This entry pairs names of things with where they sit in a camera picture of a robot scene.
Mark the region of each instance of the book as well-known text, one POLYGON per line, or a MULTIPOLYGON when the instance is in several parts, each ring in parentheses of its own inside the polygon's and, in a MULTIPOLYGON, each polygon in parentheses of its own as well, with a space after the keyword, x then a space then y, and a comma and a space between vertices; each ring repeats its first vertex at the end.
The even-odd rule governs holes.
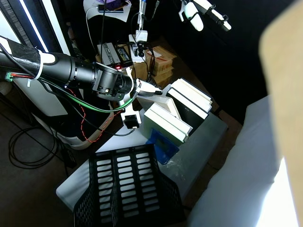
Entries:
POLYGON ((154 103, 158 104, 165 110, 169 111, 173 116, 181 119, 180 114, 177 110, 177 107, 170 97, 165 97, 165 96, 149 96, 149 97, 144 97, 144 96, 137 96, 137 99, 142 106, 142 108, 147 111, 154 103))
POLYGON ((162 108, 156 103, 154 103, 150 107, 150 110, 154 111, 157 115, 162 117, 168 123, 172 124, 173 126, 175 126, 177 129, 179 129, 181 132, 185 134, 189 134, 193 129, 190 125, 186 124, 184 121, 175 117, 169 111, 165 110, 164 108, 162 108))
POLYGON ((212 106, 209 104, 208 99, 205 99, 203 96, 191 89, 189 86, 182 83, 181 80, 175 81, 170 87, 177 90, 184 97, 191 100, 195 105, 197 105, 205 112, 208 113, 212 109, 212 106))
POLYGON ((200 91, 199 89, 197 89, 195 86, 193 86, 192 84, 188 83, 186 80, 184 80, 183 78, 178 79, 180 80, 180 82, 182 82, 184 85, 188 86, 190 89, 193 89, 194 91, 196 91, 198 94, 200 94, 201 96, 203 96, 205 99, 207 99, 209 101, 209 104, 212 104, 212 100, 211 97, 209 97, 207 94, 205 94, 204 92, 200 91))
POLYGON ((150 138, 152 129, 155 129, 162 133, 166 138, 168 138, 176 146, 183 144, 188 135, 181 132, 175 126, 164 120, 162 117, 157 115, 152 110, 147 110, 144 113, 144 130, 143 133, 147 138, 150 138))
POLYGON ((208 116, 207 113, 182 96, 174 88, 171 88, 167 92, 166 96, 171 97, 174 100, 174 103, 181 116, 181 120, 193 127, 190 135, 204 122, 204 119, 208 116))

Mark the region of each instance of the blue plastic object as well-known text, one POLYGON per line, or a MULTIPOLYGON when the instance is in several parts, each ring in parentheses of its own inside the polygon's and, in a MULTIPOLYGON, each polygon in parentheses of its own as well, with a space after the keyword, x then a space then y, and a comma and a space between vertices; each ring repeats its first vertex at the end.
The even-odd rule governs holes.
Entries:
POLYGON ((165 165, 179 151, 179 148, 174 143, 155 129, 152 129, 151 137, 146 144, 155 145, 157 160, 162 165, 165 165))

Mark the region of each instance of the dark floor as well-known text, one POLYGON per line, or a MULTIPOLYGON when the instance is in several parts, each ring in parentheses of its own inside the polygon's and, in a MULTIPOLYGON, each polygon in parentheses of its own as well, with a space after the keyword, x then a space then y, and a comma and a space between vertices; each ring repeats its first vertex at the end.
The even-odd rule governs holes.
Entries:
MULTIPOLYGON (((159 44, 173 51, 164 40, 159 40, 154 43, 154 46, 159 44)), ((174 60, 173 66, 175 68, 175 79, 184 77, 201 90, 207 92, 205 87, 179 57, 174 60)), ((17 105, 21 104, 16 91, 13 90, 7 97, 17 105)), ((213 109, 216 110, 217 108, 218 105, 214 103, 213 109)), ((30 126, 1 102, 0 112, 14 120, 21 128, 30 126)), ((241 130, 241 125, 224 111, 221 111, 219 116, 228 124, 229 130, 186 197, 184 202, 186 206, 194 206, 206 189, 211 177, 224 164, 226 156, 241 130)), ((72 212, 55 194, 56 188, 66 179, 63 163, 54 158, 50 163, 36 170, 24 170, 14 167, 10 164, 8 158, 8 141, 19 129, 1 115, 0 122, 0 144, 2 147, 0 150, 0 226, 72 226, 72 212)), ((116 118, 108 130, 115 132, 119 127, 121 127, 121 120, 116 118)), ((30 134, 46 146, 52 146, 52 136, 46 132, 36 130, 30 132, 30 134)), ((96 151, 108 138, 109 136, 104 134, 100 141, 92 144, 88 149, 75 151, 77 167, 88 158, 88 153, 96 151)), ((16 151, 18 151, 16 155, 24 160, 33 160, 46 153, 45 149, 26 135, 16 144, 16 151)), ((69 169, 69 174, 76 170, 77 167, 73 170, 69 169)))

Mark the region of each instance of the dark background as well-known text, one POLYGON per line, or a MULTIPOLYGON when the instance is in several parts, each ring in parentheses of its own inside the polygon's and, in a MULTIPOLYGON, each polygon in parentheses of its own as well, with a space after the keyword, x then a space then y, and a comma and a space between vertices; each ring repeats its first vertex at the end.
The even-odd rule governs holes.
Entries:
MULTIPOLYGON (((216 0, 216 10, 229 16, 232 30, 223 31, 202 16, 204 29, 196 31, 180 21, 179 0, 161 0, 152 22, 145 22, 149 41, 164 36, 182 60, 200 79, 219 106, 243 123, 247 105, 267 95, 258 43, 266 26, 294 0, 216 0)), ((65 21, 70 21, 79 49, 87 58, 94 58, 86 28, 83 1, 64 0, 59 5, 65 21)), ((106 17, 104 42, 127 42, 130 20, 138 12, 138 1, 126 23, 106 17)), ((146 16, 150 18, 155 0, 148 0, 146 16)), ((94 45, 100 43, 102 16, 89 20, 94 45)))

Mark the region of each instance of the white book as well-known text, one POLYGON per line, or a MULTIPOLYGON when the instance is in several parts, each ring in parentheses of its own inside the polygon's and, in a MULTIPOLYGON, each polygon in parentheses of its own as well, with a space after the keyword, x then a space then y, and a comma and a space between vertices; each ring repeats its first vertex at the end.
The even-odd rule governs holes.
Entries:
POLYGON ((174 103, 174 100, 172 100, 172 98, 170 97, 158 96, 158 95, 149 96, 149 97, 137 96, 137 99, 145 111, 147 111, 154 103, 156 103, 159 106, 161 106, 163 109, 169 111, 175 117, 181 119, 180 114, 174 103))
POLYGON ((192 86, 190 83, 188 83, 184 79, 181 78, 181 79, 178 79, 178 80, 180 80, 183 84, 185 84, 186 86, 188 86, 190 89, 193 89, 194 91, 196 91, 197 93, 199 93, 201 96, 203 96, 205 99, 207 99, 210 102, 210 104, 213 103, 211 97, 209 97, 208 95, 206 95, 205 93, 203 93, 199 89, 195 88, 194 86, 192 86))
POLYGON ((170 141, 176 145, 180 145, 188 138, 187 134, 184 134, 172 124, 168 123, 162 117, 157 115, 154 111, 148 110, 144 113, 144 127, 150 131, 151 128, 158 130, 170 141))
POLYGON ((184 121, 178 119, 177 117, 173 116, 170 112, 159 106, 158 104, 154 103, 150 110, 154 111, 157 115, 162 117, 164 120, 175 126, 181 132, 189 134, 192 131, 193 127, 186 124, 184 121))
POLYGON ((191 109, 195 114, 197 114, 202 119, 205 119, 208 116, 207 113, 205 113, 203 110, 201 110, 199 107, 197 107, 195 104, 190 102, 187 98, 182 96, 180 93, 178 93, 174 89, 169 90, 168 94, 175 97, 179 102, 181 102, 183 105, 187 106, 189 109, 191 109))
POLYGON ((209 100, 205 99, 203 96, 199 95, 193 89, 183 84, 180 80, 174 82, 170 87, 176 89, 179 93, 181 93, 187 99, 189 99, 198 107, 203 109, 205 112, 208 113, 212 109, 212 106, 209 104, 209 100))

